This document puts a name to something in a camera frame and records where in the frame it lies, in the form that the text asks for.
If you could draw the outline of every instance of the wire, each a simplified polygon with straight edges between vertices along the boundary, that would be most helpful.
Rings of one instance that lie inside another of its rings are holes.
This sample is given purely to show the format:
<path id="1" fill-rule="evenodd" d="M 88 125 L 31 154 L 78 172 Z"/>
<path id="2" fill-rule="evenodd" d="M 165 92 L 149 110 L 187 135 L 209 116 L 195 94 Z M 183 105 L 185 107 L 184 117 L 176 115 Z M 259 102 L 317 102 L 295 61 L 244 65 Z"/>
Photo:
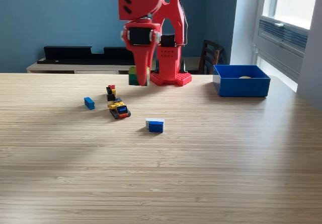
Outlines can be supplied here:
<path id="1" fill-rule="evenodd" d="M 187 27 L 186 27 L 186 43 L 180 44 L 180 46 L 186 46 L 188 44 L 188 27 L 189 27 L 189 24 L 188 24 L 186 12 L 185 12 L 185 9 L 182 6 L 181 0 L 179 0 L 179 2 L 180 2 L 180 6 L 182 8 L 182 11 L 183 11 L 183 15 L 185 16 L 185 22 L 186 22 L 186 25 L 187 25 Z"/>

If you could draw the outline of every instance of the green block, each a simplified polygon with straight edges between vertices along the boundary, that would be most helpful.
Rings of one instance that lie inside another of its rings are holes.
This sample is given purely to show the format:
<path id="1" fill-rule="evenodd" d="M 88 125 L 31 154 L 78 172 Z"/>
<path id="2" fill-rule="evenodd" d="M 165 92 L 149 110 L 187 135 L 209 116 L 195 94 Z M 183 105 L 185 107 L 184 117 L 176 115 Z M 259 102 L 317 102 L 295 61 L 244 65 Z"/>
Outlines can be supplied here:
<path id="1" fill-rule="evenodd" d="M 129 80 L 129 85 L 130 86 L 139 86 L 139 82 L 137 80 Z"/>
<path id="2" fill-rule="evenodd" d="M 129 79 L 137 81 L 137 76 L 135 74 L 129 74 Z"/>
<path id="3" fill-rule="evenodd" d="M 149 67 L 146 68 L 146 83 L 145 86 L 149 85 L 150 82 L 150 69 Z M 133 66 L 129 69 L 129 84 L 131 86 L 139 86 L 140 84 L 137 81 L 137 76 L 136 76 L 136 67 Z"/>
<path id="4" fill-rule="evenodd" d="M 129 74 L 136 74 L 136 67 L 135 66 L 130 67 Z"/>

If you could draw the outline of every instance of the chair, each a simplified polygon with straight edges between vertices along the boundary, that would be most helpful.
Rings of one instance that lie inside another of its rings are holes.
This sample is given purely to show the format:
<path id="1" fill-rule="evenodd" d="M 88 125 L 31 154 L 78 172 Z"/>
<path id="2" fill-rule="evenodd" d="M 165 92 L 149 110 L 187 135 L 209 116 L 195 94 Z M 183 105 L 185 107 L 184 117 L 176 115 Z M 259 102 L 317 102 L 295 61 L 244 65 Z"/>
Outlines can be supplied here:
<path id="1" fill-rule="evenodd" d="M 222 51 L 223 48 L 221 45 L 204 40 L 198 74 L 205 74 L 205 66 L 207 67 L 207 74 L 213 74 L 213 66 L 218 64 Z"/>

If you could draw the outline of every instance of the blue plastic bin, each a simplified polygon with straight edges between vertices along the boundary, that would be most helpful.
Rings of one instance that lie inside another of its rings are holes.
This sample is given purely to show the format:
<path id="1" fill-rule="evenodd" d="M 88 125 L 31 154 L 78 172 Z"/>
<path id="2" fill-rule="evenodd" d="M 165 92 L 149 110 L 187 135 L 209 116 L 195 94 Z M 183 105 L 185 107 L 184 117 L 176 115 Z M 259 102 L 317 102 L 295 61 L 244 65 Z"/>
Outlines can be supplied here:
<path id="1" fill-rule="evenodd" d="M 221 97 L 266 97 L 271 79 L 256 65 L 214 65 L 213 83 Z"/>

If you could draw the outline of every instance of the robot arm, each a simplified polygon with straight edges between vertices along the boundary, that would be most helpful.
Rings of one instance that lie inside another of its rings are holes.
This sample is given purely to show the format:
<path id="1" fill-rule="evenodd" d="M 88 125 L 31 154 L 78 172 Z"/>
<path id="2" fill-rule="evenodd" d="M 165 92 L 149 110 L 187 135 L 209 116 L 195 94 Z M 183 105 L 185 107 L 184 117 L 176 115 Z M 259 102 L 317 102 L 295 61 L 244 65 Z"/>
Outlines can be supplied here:
<path id="1" fill-rule="evenodd" d="M 119 0 L 121 20 L 129 20 L 121 32 L 126 48 L 133 52 L 138 82 L 147 81 L 146 67 L 151 68 L 156 46 L 159 70 L 151 75 L 157 85 L 177 84 L 183 86 L 191 81 L 181 61 L 184 46 L 185 14 L 181 0 Z M 169 18 L 175 35 L 161 36 L 165 18 Z"/>

